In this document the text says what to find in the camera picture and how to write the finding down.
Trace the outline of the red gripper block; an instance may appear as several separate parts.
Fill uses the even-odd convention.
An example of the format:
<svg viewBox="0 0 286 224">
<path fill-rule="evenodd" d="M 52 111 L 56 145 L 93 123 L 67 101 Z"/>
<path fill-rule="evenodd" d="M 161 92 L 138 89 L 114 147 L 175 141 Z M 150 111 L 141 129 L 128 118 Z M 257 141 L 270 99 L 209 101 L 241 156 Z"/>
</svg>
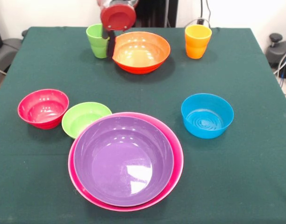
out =
<svg viewBox="0 0 286 224">
<path fill-rule="evenodd" d="M 101 0 L 100 20 L 102 38 L 108 39 L 107 57 L 112 58 L 116 35 L 114 31 L 125 31 L 136 21 L 136 0 Z"/>
</svg>

